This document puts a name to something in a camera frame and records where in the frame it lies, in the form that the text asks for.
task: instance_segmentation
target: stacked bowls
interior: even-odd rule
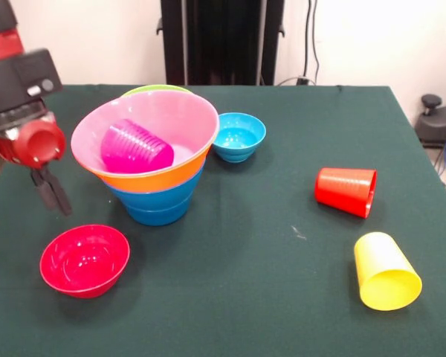
[[[131,89],[122,95],[125,97],[126,95],[141,93],[143,91],[185,91],[186,93],[191,93],[191,91],[186,88],[172,86],[170,84],[151,84],[150,86],[141,86]]]
[[[110,126],[122,119],[171,145],[172,165],[146,173],[109,172],[101,143]],[[218,113],[204,98],[185,91],[144,90],[88,114],[74,130],[71,150],[81,166],[104,181],[133,219],[145,225],[167,225],[187,212],[218,131]]]

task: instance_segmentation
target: white wall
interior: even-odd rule
[[[303,72],[307,4],[286,0],[277,80]],[[424,93],[446,103],[446,0],[319,0],[315,33],[319,84],[388,85],[411,121]]]
[[[285,1],[276,81],[303,72],[308,1]],[[410,120],[425,92],[446,103],[446,0],[319,1],[319,84],[391,86]],[[64,83],[165,81],[160,0],[11,2],[25,47],[49,48]]]
[[[64,83],[164,83],[160,0],[11,0],[27,50],[48,48]]]

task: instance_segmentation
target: green tablecloth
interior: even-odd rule
[[[68,86],[48,100],[69,138],[130,86]],[[68,151],[52,165],[74,213],[46,211],[28,171],[0,178],[0,356],[446,356],[446,192],[388,88],[196,87],[219,112],[261,118],[257,153],[210,153],[190,210],[139,225]],[[368,219],[319,206],[322,166],[374,167]],[[132,256],[95,300],[48,288],[42,250],[76,225],[121,230]],[[391,234],[423,279],[405,309],[358,297],[356,239]]]

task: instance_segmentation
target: red bowl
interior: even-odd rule
[[[53,289],[95,298],[117,281],[130,257],[127,239],[107,225],[82,225],[56,237],[43,251],[39,270]]]

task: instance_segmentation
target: green bowl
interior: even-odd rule
[[[141,93],[142,91],[185,91],[186,93],[191,93],[191,91],[186,88],[171,86],[170,84],[152,84],[150,86],[142,86],[131,89],[130,91],[122,94],[122,97],[135,93]]]

